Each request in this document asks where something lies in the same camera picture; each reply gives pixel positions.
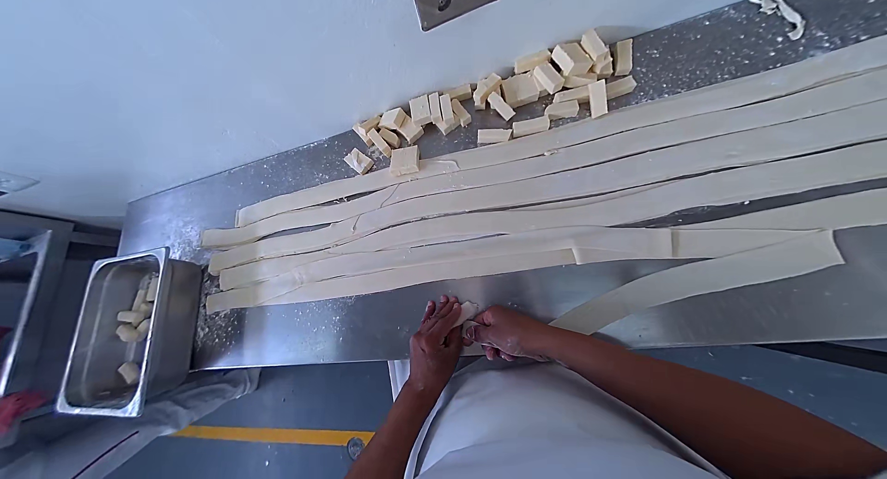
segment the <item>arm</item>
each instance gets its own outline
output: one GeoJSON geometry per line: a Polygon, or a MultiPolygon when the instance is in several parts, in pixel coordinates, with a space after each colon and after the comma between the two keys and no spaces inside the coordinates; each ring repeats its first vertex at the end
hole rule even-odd
{"type": "Polygon", "coordinates": [[[410,377],[385,422],[351,466],[346,479],[401,479],[425,419],[456,369],[462,349],[459,300],[428,303],[419,331],[410,338],[410,377]]]}
{"type": "Polygon", "coordinates": [[[867,477],[887,452],[743,384],[494,306],[467,331],[488,358],[551,358],[668,429],[733,477],[867,477]]]}

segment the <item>yellow floor line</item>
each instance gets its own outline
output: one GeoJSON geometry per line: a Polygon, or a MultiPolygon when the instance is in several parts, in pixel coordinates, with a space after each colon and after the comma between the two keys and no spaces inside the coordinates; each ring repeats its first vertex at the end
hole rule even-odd
{"type": "Polygon", "coordinates": [[[320,430],[310,428],[250,428],[188,426],[172,437],[196,437],[224,441],[250,441],[254,443],[328,444],[344,446],[352,437],[369,443],[375,433],[358,430],[320,430]]]}

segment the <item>person's left hand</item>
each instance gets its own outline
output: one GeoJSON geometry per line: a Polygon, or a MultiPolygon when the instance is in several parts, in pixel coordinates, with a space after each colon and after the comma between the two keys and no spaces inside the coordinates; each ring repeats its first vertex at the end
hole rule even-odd
{"type": "Polygon", "coordinates": [[[455,297],[443,295],[439,304],[428,302],[419,331],[410,338],[408,384],[436,397],[444,390],[462,349],[462,333],[456,326],[461,312],[455,297]]]}

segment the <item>metal container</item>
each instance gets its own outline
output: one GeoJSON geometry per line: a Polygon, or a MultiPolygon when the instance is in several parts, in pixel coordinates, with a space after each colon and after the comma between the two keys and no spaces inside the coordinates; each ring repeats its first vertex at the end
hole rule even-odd
{"type": "Polygon", "coordinates": [[[82,415],[137,417],[145,400],[172,389],[191,366],[200,301],[200,266],[170,259],[170,248],[96,261],[65,367],[56,411],[82,415]],[[124,342],[116,334],[119,311],[132,308],[139,286],[159,276],[147,337],[124,342]],[[141,366],[127,385],[117,368],[141,366]]]}

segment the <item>steel work table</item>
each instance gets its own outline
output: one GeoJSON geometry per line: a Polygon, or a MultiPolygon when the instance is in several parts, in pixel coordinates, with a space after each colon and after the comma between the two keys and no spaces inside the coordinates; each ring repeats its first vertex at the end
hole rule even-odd
{"type": "MultiPolygon", "coordinates": [[[[634,39],[638,87],[611,109],[667,97],[791,64],[887,32],[887,0],[789,0],[807,19],[798,42],[788,24],[747,1],[650,31],[634,39]]],[[[550,97],[517,110],[537,117],[550,97]]],[[[427,127],[424,158],[472,148],[479,127],[504,127],[492,110],[473,112],[469,128],[446,138],[427,127]]],[[[206,264],[200,232],[226,228],[235,211],[273,196],[354,173],[341,161],[351,131],[131,202],[120,254],[168,246],[172,257],[206,264]]],[[[378,158],[377,165],[386,162],[378,158]]],[[[657,220],[692,223],[762,207],[887,186],[887,180],[815,190],[748,205],[702,207],[657,220]]],[[[802,277],[692,297],[629,316],[601,333],[642,347],[747,344],[887,337],[887,226],[837,232],[847,264],[802,277]]],[[[316,364],[407,357],[425,303],[442,293],[482,305],[501,303],[550,320],[619,285],[685,261],[620,261],[534,269],[415,285],[317,303],[200,314],[193,369],[316,364]]],[[[204,280],[207,292],[217,282],[204,280]]]]}

